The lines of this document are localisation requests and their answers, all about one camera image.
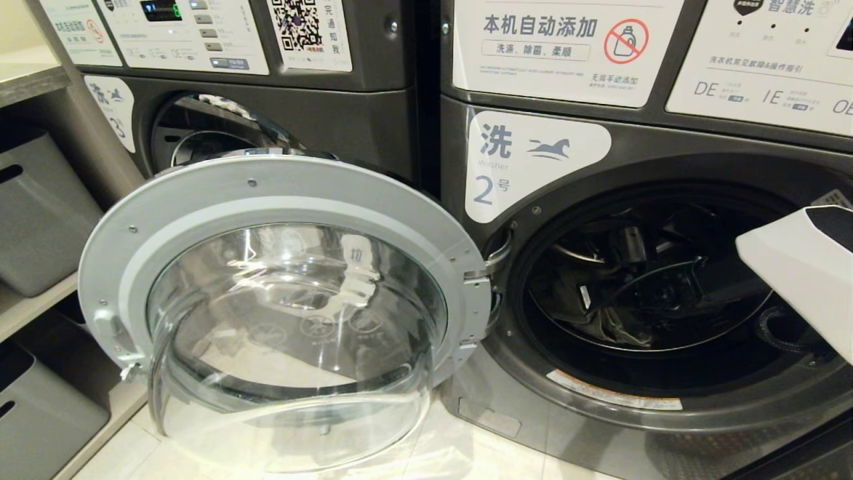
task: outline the qr code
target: qr code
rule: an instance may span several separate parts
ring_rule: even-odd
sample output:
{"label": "qr code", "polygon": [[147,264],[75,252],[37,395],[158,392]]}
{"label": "qr code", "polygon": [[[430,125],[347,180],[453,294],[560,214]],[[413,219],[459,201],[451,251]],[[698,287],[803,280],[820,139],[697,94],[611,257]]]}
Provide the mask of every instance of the qr code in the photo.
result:
{"label": "qr code", "polygon": [[316,0],[270,0],[270,3],[284,50],[323,51]]}

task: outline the gray storage bin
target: gray storage bin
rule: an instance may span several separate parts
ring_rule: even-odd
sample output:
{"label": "gray storage bin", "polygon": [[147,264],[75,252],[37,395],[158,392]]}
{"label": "gray storage bin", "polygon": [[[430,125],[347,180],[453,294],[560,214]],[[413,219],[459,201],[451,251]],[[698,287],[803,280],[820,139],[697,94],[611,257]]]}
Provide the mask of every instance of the gray storage bin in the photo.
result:
{"label": "gray storage bin", "polygon": [[32,355],[0,344],[0,479],[52,478],[108,419]]}
{"label": "gray storage bin", "polygon": [[0,281],[36,296],[77,270],[102,211],[47,132],[0,132]]}

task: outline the control panel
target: control panel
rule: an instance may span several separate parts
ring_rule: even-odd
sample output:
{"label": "control panel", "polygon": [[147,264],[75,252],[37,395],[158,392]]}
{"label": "control panel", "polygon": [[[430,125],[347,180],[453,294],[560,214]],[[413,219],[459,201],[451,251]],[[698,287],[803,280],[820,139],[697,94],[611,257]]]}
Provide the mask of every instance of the control panel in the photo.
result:
{"label": "control panel", "polygon": [[130,67],[270,72],[248,0],[97,0]]}
{"label": "control panel", "polygon": [[666,109],[853,137],[853,0],[708,2]]}

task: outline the door glass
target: door glass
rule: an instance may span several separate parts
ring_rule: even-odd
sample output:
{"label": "door glass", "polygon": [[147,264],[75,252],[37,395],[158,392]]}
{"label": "door glass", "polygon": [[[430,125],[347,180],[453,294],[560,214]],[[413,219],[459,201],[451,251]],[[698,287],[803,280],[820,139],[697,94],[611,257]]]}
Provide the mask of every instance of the door glass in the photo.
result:
{"label": "door glass", "polygon": [[280,223],[210,238],[148,298],[154,420],[236,467],[360,460],[425,415],[446,312],[421,265],[361,232]]}

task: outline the shelf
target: shelf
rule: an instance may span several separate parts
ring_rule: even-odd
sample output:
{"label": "shelf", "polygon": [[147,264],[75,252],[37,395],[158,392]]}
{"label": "shelf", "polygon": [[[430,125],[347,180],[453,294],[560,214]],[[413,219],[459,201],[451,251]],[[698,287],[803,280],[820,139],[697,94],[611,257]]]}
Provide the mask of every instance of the shelf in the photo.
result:
{"label": "shelf", "polygon": [[0,342],[11,337],[59,300],[77,289],[77,273],[72,273],[42,295],[24,298],[8,286],[0,284]]}
{"label": "shelf", "polygon": [[47,45],[0,55],[0,108],[71,84]]}
{"label": "shelf", "polygon": [[91,460],[98,453],[98,450],[145,405],[145,400],[145,387],[142,385],[123,382],[116,384],[109,391],[109,421],[89,440],[89,443],[86,443],[82,450],[68,461],[62,470],[56,474],[54,480],[70,480],[74,477],[86,465],[86,462]]}

